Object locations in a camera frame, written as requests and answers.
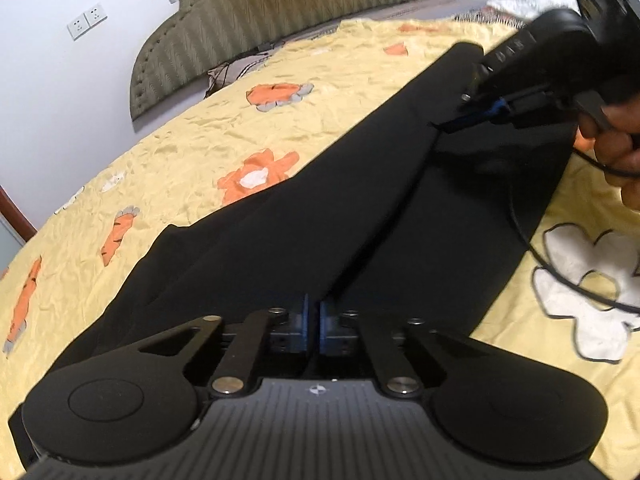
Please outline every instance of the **silver screw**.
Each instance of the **silver screw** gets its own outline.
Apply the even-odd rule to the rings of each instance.
[[[405,395],[412,394],[420,386],[418,385],[418,381],[412,379],[411,377],[394,377],[389,380],[389,382],[386,384],[386,387],[396,394]]]
[[[211,387],[219,394],[234,394],[244,388],[244,383],[237,377],[218,377]]]

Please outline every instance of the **black fabric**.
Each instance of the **black fabric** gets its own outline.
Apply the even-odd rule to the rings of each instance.
[[[295,177],[169,226],[52,370],[199,316],[241,322],[303,294],[470,333],[524,254],[505,180],[530,235],[575,132],[482,124],[440,136],[431,124],[453,117],[481,56],[455,45]]]

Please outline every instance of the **mattress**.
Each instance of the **mattress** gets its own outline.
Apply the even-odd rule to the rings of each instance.
[[[453,43],[489,49],[513,32],[400,18],[345,20],[333,34],[285,44],[263,68],[141,140],[46,222],[0,280],[1,420],[100,316],[167,225],[193,224],[294,176]],[[532,243],[561,272],[640,304],[639,240],[638,214],[576,159]],[[593,383],[610,413],[592,460],[612,479],[631,480],[640,470],[638,330],[640,316],[585,302],[527,254],[473,337]],[[4,422],[0,456],[0,478],[19,476]]]

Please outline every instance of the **green striped headboard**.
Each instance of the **green striped headboard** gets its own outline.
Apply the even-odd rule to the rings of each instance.
[[[256,46],[377,6],[410,0],[180,0],[146,40],[131,77],[131,118]]]

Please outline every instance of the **orange flower print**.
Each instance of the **orange flower print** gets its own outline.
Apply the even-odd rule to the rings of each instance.
[[[300,160],[296,152],[287,153],[275,160],[273,152],[267,148],[254,153],[244,160],[242,168],[232,171],[218,180],[218,189],[224,189],[222,205],[228,205],[245,196],[273,186],[289,178],[289,171]]]
[[[446,25],[412,25],[411,23],[403,23],[398,27],[398,32],[445,32],[448,30]]]
[[[9,352],[14,348],[16,341],[27,329],[27,314],[29,313],[29,300],[36,290],[36,278],[40,272],[42,266],[42,256],[39,257],[31,266],[29,275],[27,276],[18,301],[14,307],[14,316],[11,320],[11,326],[9,328],[9,334],[6,337],[4,346],[2,346],[2,352],[5,355],[9,355]]]
[[[268,112],[276,106],[286,106],[299,103],[302,97],[311,93],[314,86],[311,83],[296,85],[292,83],[277,83],[275,85],[258,85],[246,93],[246,100],[261,111]]]
[[[576,150],[580,150],[581,152],[588,152],[593,148],[595,142],[595,139],[585,139],[580,132],[580,128],[576,130],[574,140],[574,148]]]
[[[408,56],[409,51],[404,46],[404,43],[396,43],[383,49],[385,54],[389,56]]]
[[[113,221],[113,228],[107,236],[107,241],[105,241],[102,249],[100,250],[100,254],[102,255],[102,262],[104,263],[105,267],[109,265],[109,262],[113,258],[113,255],[120,247],[124,235],[129,229],[131,229],[133,220],[136,216],[138,216],[138,213],[140,213],[140,209],[138,209],[137,207],[133,207],[132,205],[123,209],[122,211],[118,211],[116,218]]]

